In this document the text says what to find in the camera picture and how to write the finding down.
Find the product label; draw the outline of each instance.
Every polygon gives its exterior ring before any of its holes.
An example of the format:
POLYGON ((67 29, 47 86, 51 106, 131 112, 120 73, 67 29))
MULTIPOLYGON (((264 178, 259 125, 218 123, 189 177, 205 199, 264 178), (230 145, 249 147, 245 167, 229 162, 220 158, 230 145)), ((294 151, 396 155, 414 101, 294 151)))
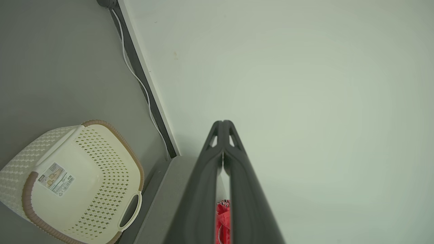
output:
POLYGON ((53 163, 38 181, 58 197, 63 197, 76 178, 57 163, 53 163))

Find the basket rim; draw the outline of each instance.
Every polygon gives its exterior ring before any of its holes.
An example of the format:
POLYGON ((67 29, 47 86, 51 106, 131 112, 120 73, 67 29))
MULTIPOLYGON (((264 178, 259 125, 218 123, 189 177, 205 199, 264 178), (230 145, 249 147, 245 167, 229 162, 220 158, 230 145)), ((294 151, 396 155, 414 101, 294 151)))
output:
MULTIPOLYGON (((124 139, 124 137, 111 124, 109 124, 108 122, 106 122, 104 120, 98 120, 98 119, 89 120, 89 121, 82 123, 82 125, 84 127, 88 127, 90 125, 102 125, 102 126, 106 127, 111 133, 113 133, 116 136, 116 138, 122 143, 122 145, 128 151, 130 156, 133 158, 134 162, 137 165, 137 168, 140 171, 140 185, 139 185, 138 190, 142 191, 143 184, 145 181, 145 173, 143 171, 142 165, 140 164, 140 161, 137 158, 137 155, 134 153, 131 146, 127 143, 127 141, 124 139)), ((42 229, 46 233, 52 235, 53 237, 55 237, 55 238, 57 238, 63 242, 66 242, 68 244, 85 244, 84 242, 81 242, 81 241, 78 241, 74 238, 71 238, 71 237, 61 233, 60 231, 56 230, 55 228, 51 227, 44 220, 39 218, 39 216, 35 213, 33 206, 32 206, 31 197, 32 197, 33 186, 34 186, 37 178, 38 178, 38 173, 35 171, 32 171, 30 173, 29 177, 27 178, 26 183, 24 184, 23 194, 21 197, 22 203, 23 203, 24 214, 37 227, 39 227, 40 229, 42 229)), ((114 244, 119 239, 121 234, 122 234, 122 232, 118 231, 116 233, 116 235, 109 242, 107 242, 107 244, 114 244)))

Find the basket handle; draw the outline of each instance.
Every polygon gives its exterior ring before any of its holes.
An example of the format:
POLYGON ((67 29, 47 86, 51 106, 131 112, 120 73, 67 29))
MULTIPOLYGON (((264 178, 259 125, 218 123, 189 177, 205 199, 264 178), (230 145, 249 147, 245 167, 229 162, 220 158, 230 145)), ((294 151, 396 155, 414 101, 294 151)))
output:
POLYGON ((124 216, 121 219, 121 222, 119 223, 119 231, 124 231, 126 230, 133 222, 134 220, 137 218, 138 213, 140 211, 141 208, 141 201, 142 201, 142 196, 141 196, 141 191, 135 193, 130 200, 130 204, 128 205, 124 216), (134 202, 135 202, 135 197, 138 197, 137 199, 137 206, 135 207, 134 213, 132 214, 131 218, 127 221, 127 217, 129 215, 129 213, 131 214, 132 208, 134 207, 134 202))

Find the laundry basket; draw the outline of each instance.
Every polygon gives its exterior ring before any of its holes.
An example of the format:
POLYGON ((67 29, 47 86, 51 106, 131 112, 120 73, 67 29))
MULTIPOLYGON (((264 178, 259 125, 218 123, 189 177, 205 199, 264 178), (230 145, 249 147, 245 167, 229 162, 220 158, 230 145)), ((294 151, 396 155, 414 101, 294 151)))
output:
POLYGON ((109 123, 49 131, 0 171, 0 201, 70 244, 112 244, 137 217, 144 173, 109 123))

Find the floor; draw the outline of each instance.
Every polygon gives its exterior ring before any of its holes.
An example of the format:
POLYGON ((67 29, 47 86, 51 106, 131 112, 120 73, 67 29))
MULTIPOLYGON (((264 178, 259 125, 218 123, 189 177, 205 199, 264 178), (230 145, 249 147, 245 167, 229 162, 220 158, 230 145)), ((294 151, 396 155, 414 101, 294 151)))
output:
MULTIPOLYGON (((89 0, 3 1, 0 32, 0 168, 44 132, 91 119, 117 128, 145 176, 165 160, 107 9, 89 0)), ((62 243, 1 203, 0 215, 4 243, 62 243)))

